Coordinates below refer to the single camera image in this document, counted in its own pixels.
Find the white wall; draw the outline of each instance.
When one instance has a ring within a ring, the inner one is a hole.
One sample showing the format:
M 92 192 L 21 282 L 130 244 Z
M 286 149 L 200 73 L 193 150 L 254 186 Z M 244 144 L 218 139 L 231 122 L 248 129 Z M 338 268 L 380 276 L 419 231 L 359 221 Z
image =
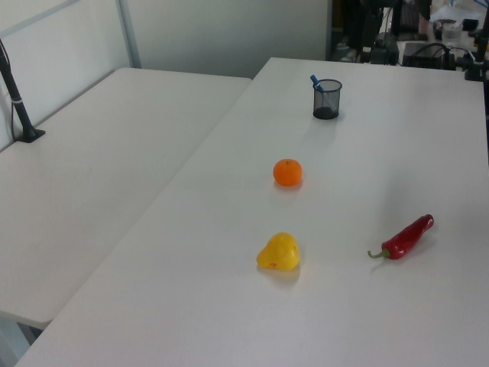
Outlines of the white wall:
M 118 0 L 79 0 L 2 41 L 34 125 L 111 71 L 130 66 Z M 20 127 L 16 120 L 17 135 Z M 0 78 L 0 150 L 10 143 L 10 97 Z
M 270 57 L 324 60 L 332 0 L 121 0 L 148 69 L 253 78 Z

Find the white table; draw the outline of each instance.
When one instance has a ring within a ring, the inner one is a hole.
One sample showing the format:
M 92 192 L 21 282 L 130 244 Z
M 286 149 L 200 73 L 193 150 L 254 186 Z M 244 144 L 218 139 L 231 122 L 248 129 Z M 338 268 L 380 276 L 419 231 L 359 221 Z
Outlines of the white table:
M 337 120 L 312 73 L 343 83 Z M 18 366 L 485 365 L 485 139 L 462 73 L 271 59 Z M 426 213 L 407 257 L 367 256 Z M 300 268 L 257 269 L 279 231 Z
M 44 328 L 250 80 L 123 69 L 0 154 L 0 317 Z

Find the chili pepper stem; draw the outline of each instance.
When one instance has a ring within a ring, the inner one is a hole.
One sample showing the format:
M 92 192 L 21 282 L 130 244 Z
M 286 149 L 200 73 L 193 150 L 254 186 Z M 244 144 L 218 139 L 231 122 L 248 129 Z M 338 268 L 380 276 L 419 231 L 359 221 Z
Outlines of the chili pepper stem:
M 371 258 L 388 258 L 390 256 L 390 252 L 389 252 L 389 250 L 384 249 L 384 250 L 382 250 L 382 252 L 380 254 L 372 255 L 372 253 L 369 251 L 368 255 Z

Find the blue pen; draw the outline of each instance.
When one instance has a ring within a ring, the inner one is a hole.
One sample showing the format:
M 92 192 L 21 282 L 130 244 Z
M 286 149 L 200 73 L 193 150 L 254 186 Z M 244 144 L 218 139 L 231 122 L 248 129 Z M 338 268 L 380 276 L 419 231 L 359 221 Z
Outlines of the blue pen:
M 314 88 L 316 88 L 321 93 L 325 92 L 325 90 L 321 87 L 321 84 L 319 83 L 318 78 L 316 78 L 316 75 L 311 75 L 311 80 L 313 81 Z

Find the red chili pepper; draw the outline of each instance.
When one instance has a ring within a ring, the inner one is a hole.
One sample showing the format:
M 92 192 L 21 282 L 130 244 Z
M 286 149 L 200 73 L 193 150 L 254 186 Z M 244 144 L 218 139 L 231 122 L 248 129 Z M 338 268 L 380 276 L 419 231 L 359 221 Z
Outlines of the red chili pepper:
M 380 254 L 372 255 L 369 251 L 368 255 L 371 258 L 391 258 L 392 260 L 402 258 L 418 243 L 423 233 L 433 227 L 434 222 L 433 217 L 430 214 L 426 214 L 396 234 L 392 239 L 384 242 Z

